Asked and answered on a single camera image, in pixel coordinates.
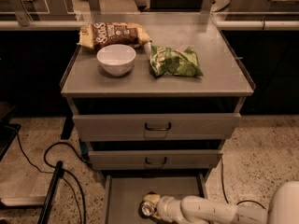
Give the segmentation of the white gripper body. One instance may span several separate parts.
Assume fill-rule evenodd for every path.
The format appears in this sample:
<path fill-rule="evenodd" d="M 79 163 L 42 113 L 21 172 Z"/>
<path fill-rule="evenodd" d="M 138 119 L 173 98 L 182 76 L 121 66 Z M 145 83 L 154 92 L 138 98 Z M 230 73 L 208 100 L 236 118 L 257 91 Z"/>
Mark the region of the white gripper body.
<path fill-rule="evenodd" d="M 174 197 L 163 196 L 156 205 L 157 216 L 166 222 L 185 224 L 186 219 L 181 212 L 181 200 Z"/>

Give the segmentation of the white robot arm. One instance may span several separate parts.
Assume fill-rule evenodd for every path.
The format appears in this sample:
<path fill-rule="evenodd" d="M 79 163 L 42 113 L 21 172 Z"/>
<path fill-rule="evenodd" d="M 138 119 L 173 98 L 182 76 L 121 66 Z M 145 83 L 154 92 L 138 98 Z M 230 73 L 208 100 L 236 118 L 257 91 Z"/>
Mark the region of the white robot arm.
<path fill-rule="evenodd" d="M 181 200 L 147 194 L 141 204 L 146 217 L 177 224 L 299 224 L 299 182 L 290 181 L 276 189 L 267 209 L 213 202 L 198 196 Z"/>

